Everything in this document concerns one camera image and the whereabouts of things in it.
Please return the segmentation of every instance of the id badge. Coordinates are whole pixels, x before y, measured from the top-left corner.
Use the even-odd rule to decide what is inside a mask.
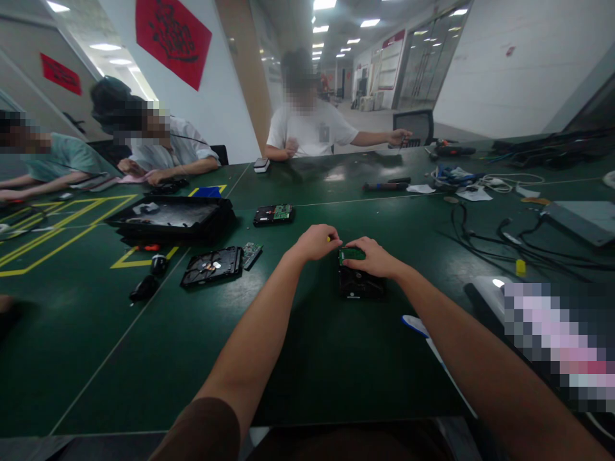
[[[329,126],[325,124],[320,124],[318,132],[319,132],[320,142],[329,143]]]

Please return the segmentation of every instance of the forearm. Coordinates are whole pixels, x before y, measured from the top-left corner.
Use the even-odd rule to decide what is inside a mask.
[[[34,197],[36,195],[42,195],[45,193],[55,192],[62,189],[66,189],[70,184],[74,182],[83,181],[89,178],[90,175],[83,172],[72,172],[66,176],[59,177],[50,182],[45,182],[40,186],[36,186],[26,190],[28,197]]]
[[[277,147],[266,145],[265,157],[273,161],[286,161],[288,160],[288,153],[286,149],[278,149]]]
[[[293,250],[286,252],[243,314],[195,397],[212,396],[226,401],[238,415],[242,440],[282,350],[304,264]],[[248,412],[238,411],[246,402],[250,406]]]
[[[369,133],[360,131],[350,144],[360,147],[368,147],[388,142],[389,133]]]
[[[0,189],[31,186],[32,184],[40,184],[40,181],[37,181],[30,175],[23,175],[13,179],[8,179],[7,181],[0,181]]]
[[[406,265],[395,280],[455,382],[513,459],[528,459],[529,452],[535,459],[555,452],[558,459],[611,459],[545,383],[464,309]],[[548,453],[537,450],[551,439]]]
[[[216,159],[214,157],[207,157],[206,159],[200,159],[196,162],[188,163],[187,165],[174,166],[164,171],[168,172],[170,177],[173,177],[185,174],[200,175],[217,169],[218,162]]]

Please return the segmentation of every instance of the green workbench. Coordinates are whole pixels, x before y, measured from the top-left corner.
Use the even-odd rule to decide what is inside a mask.
[[[486,165],[476,143],[473,158],[445,161],[471,172],[514,172]],[[156,432],[168,430],[207,377],[218,353],[274,270],[278,260],[314,223],[335,226],[343,241],[367,235],[413,265],[473,315],[464,288],[476,275],[504,275],[447,236],[452,204],[445,194],[365,192],[364,182],[411,176],[428,183],[434,169],[424,149],[384,150],[272,164],[225,166],[193,178],[199,186],[225,186],[236,225],[215,248],[172,252],[160,290],[129,306],[129,292],[149,273],[149,254],[126,255],[115,229],[102,219],[140,198],[144,186],[118,185],[81,194],[70,203],[47,203],[54,226],[0,245],[0,293],[20,300],[22,318],[0,343],[0,437]],[[531,187],[551,200],[614,200],[602,176],[615,170],[606,158],[570,170],[531,168],[547,183]],[[468,204],[469,228],[494,235],[505,217],[513,234],[533,226],[532,204],[515,194],[491,193]],[[256,229],[259,206],[291,203],[294,223]],[[574,235],[545,225],[538,245],[601,259]],[[251,271],[234,280],[184,290],[179,281],[191,256],[246,242],[264,244]],[[506,248],[489,251],[513,255]],[[585,274],[606,281],[608,273]],[[529,268],[530,280],[566,282],[556,272]],[[388,283],[386,301],[347,300],[338,294],[336,255],[310,263],[301,275],[279,362],[265,390],[255,425],[307,425],[466,415],[468,410],[419,335],[400,320],[413,314],[403,293]]]

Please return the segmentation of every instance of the green circuit board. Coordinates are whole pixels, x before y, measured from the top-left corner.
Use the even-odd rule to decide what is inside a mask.
[[[246,270],[250,270],[252,268],[252,265],[254,264],[254,261],[256,261],[256,258],[258,258],[262,251],[263,245],[252,242],[246,243],[243,247],[243,268]]]
[[[339,258],[340,266],[343,266],[344,259],[365,259],[365,253],[358,248],[341,247]]]
[[[274,220],[288,219],[291,211],[293,211],[292,205],[277,205],[274,210]]]

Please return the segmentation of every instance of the person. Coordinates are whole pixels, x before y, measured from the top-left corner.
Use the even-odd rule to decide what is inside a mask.
[[[178,175],[201,175],[217,170],[220,161],[191,123],[177,117],[148,115],[143,139],[132,138],[133,154],[118,168],[136,177],[151,173],[153,186]]]
[[[166,117],[122,81],[105,76],[90,89],[92,116],[103,131],[130,145],[132,155],[118,168],[125,174],[143,177],[160,185],[178,175],[200,175],[216,170],[220,161],[199,132],[188,121]]]
[[[382,143],[401,145],[412,133],[405,129],[385,133],[358,131],[328,102],[318,98],[318,76],[311,71],[308,52],[301,48],[281,62],[289,101],[275,111],[265,146],[272,161],[332,154],[331,146],[369,147]]]
[[[237,459],[284,344],[301,271],[341,244],[334,227],[313,225],[283,255],[152,461]],[[347,246],[360,248],[365,259],[344,260],[344,265],[392,279],[402,288],[455,382],[513,460],[612,460],[515,353],[425,277],[373,239],[362,237]],[[433,444],[416,448],[429,442],[426,431],[407,433],[404,439],[399,432],[352,427],[321,428],[303,437],[290,437],[291,430],[301,428],[271,430],[249,460],[450,459]]]
[[[84,141],[42,132],[28,125],[19,112],[0,111],[0,149],[19,151],[28,169],[23,176],[0,182],[3,200],[27,200],[56,192],[100,173],[121,176]]]

